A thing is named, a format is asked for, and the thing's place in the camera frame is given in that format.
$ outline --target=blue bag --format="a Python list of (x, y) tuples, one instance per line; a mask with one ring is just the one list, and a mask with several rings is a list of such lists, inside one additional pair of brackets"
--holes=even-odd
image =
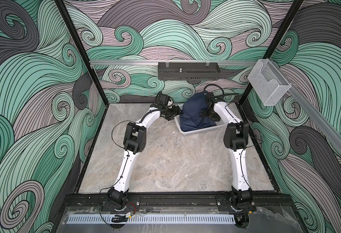
[(216, 126), (216, 123), (210, 118), (202, 117), (200, 115), (201, 110), (207, 107), (204, 98), (205, 93), (208, 92), (203, 91), (196, 93), (184, 103), (182, 107), (183, 113), (179, 115), (180, 127), (182, 131), (187, 132)]

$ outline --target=wall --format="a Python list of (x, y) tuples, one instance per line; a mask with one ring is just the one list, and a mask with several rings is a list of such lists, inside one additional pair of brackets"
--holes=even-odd
[[(341, 1), (299, 10), (272, 58), (341, 134)], [(289, 93), (270, 107), (254, 91), (248, 101), (255, 136), (309, 232), (341, 232), (341, 154)]]
[(53, 0), (0, 0), (0, 232), (50, 231), (104, 111)]
[[(292, 1), (65, 0), (90, 59), (257, 60)], [(156, 66), (96, 66), (112, 103), (185, 102), (208, 83), (242, 94), (251, 67), (222, 67), (220, 80), (159, 81)], [(211, 86), (208, 91), (218, 93)], [(226, 98), (238, 101), (240, 95)]]

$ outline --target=marble floor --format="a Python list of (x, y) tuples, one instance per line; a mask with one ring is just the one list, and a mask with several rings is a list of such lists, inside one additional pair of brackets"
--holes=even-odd
[[(114, 184), (123, 149), (111, 140), (113, 127), (123, 120), (136, 121), (150, 104), (111, 104), (94, 146), (79, 193), (98, 193)], [(235, 104), (230, 109), (240, 117)], [(122, 145), (126, 124), (113, 132)], [(174, 120), (156, 120), (147, 129), (145, 150), (138, 157), (130, 179), (130, 192), (229, 191), (233, 181), (229, 151), (223, 144), (225, 127), (183, 136)], [(273, 190), (255, 147), (247, 148), (248, 182), (252, 190)]]

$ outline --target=white plastic basket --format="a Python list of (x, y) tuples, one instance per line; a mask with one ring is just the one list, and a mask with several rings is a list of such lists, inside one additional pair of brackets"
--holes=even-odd
[[(179, 108), (182, 110), (182, 106), (183, 104), (178, 104), (177, 106), (179, 106)], [(183, 135), (191, 135), (191, 134), (196, 134), (196, 133), (203, 133), (203, 132), (207, 132), (207, 131), (211, 131), (211, 130), (216, 130), (216, 129), (219, 129), (221, 127), (225, 127), (226, 128), (226, 124), (223, 122), (223, 120), (220, 120), (219, 122), (215, 122), (216, 123), (216, 126), (212, 126), (212, 127), (207, 127), (207, 128), (203, 128), (203, 129), (196, 129), (196, 130), (191, 130), (191, 131), (187, 131), (187, 132), (184, 132), (181, 130), (181, 123), (179, 122), (179, 115), (176, 116), (174, 118), (175, 122), (176, 122), (176, 125), (177, 125), (177, 128), (178, 130), (180, 131), (180, 133), (182, 133)]]
[(280, 67), (269, 59), (259, 59), (248, 80), (264, 106), (275, 105), (291, 87)]

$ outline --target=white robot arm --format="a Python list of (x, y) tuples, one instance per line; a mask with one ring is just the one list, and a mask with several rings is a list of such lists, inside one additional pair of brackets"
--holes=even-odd
[[(129, 190), (129, 180), (133, 171), (134, 163), (140, 152), (146, 145), (146, 130), (160, 116), (164, 116), (167, 120), (172, 120), (176, 115), (181, 113), (178, 106), (172, 105), (169, 96), (159, 93), (159, 98), (151, 105), (145, 116), (137, 121), (137, 123), (128, 123), (124, 136), (124, 157), (121, 168), (115, 184), (108, 191), (109, 200), (122, 209), (126, 204), (126, 194)], [(227, 128), (224, 135), (224, 144), (228, 148), (231, 156), (231, 164), (233, 166), (233, 201), (235, 207), (244, 200), (252, 200), (252, 190), (247, 183), (247, 169), (245, 164), (245, 148), (248, 143), (248, 123), (242, 122), (229, 109), (226, 102), (222, 98), (205, 97), (207, 101), (207, 112), (216, 117), (220, 117)]]

